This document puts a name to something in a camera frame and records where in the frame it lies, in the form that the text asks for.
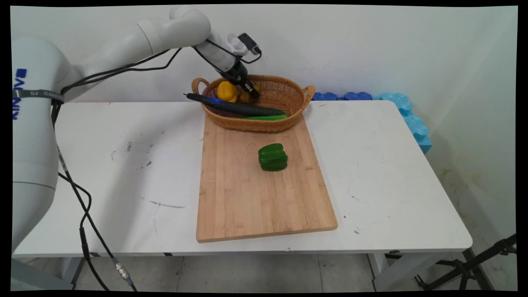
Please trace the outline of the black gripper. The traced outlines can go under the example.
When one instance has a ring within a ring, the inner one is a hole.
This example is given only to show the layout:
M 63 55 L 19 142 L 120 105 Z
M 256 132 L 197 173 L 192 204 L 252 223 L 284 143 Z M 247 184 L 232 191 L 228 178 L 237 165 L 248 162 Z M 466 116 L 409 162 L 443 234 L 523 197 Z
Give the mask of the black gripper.
M 258 99 L 260 91 L 249 80 L 248 71 L 243 62 L 236 61 L 234 65 L 226 71 L 221 71 L 222 77 L 230 81 L 230 83 L 241 86 L 241 96 L 251 99 Z

